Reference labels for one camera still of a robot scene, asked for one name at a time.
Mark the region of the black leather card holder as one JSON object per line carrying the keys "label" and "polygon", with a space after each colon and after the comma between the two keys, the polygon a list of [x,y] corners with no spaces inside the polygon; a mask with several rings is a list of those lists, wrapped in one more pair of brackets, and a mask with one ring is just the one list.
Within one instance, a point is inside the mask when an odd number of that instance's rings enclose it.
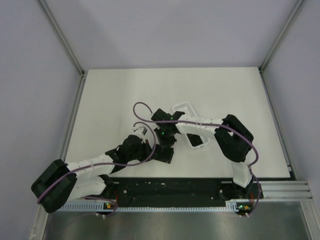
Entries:
{"label": "black leather card holder", "polygon": [[153,159],[162,163],[170,164],[174,155],[173,147],[162,148],[159,144],[156,145]]}

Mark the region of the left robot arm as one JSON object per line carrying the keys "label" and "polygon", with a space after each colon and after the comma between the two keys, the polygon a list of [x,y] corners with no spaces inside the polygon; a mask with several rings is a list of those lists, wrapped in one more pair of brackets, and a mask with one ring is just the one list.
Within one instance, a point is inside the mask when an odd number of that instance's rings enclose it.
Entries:
{"label": "left robot arm", "polygon": [[148,140],[131,134],[122,144],[97,157],[70,163],[54,160],[30,189],[47,213],[81,198],[109,199],[115,205],[116,187],[110,174],[152,160],[157,149],[156,144],[151,146]]}

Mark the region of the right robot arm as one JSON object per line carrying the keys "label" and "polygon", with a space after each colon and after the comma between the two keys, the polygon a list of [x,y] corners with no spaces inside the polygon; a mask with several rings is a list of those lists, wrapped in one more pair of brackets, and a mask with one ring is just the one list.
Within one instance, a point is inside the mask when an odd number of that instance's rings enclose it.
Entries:
{"label": "right robot arm", "polygon": [[251,151],[253,135],[232,114],[223,119],[203,118],[183,111],[173,114],[158,109],[151,116],[157,125],[154,130],[162,148],[172,147],[177,141],[176,134],[196,136],[197,141],[215,140],[222,154],[231,161],[233,171],[233,192],[239,198],[245,198],[252,191],[252,175],[245,163]]}

